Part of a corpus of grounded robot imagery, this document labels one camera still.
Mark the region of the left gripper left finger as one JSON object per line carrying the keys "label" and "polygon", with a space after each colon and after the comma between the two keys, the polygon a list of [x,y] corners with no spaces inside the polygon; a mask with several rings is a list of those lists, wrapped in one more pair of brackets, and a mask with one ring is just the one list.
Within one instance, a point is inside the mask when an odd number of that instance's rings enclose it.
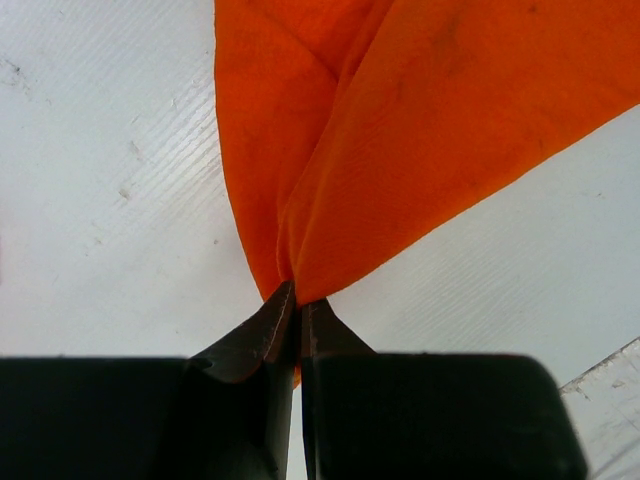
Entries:
{"label": "left gripper left finger", "polygon": [[190,358],[1,362],[5,479],[282,479],[295,292]]}

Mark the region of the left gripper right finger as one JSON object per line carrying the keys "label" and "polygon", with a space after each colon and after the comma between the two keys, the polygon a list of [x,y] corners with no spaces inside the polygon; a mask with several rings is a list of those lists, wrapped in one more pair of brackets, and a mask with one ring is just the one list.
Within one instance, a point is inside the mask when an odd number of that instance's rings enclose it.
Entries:
{"label": "left gripper right finger", "polygon": [[585,479],[558,387],[507,354],[371,349],[321,300],[301,311],[311,479]]}

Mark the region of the orange t shirt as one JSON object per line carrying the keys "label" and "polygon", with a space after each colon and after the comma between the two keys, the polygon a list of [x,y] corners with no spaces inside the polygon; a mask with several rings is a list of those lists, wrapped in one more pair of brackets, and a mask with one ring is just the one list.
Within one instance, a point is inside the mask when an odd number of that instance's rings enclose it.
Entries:
{"label": "orange t shirt", "polygon": [[262,295],[563,382],[638,336],[637,2],[219,1],[215,37]]}

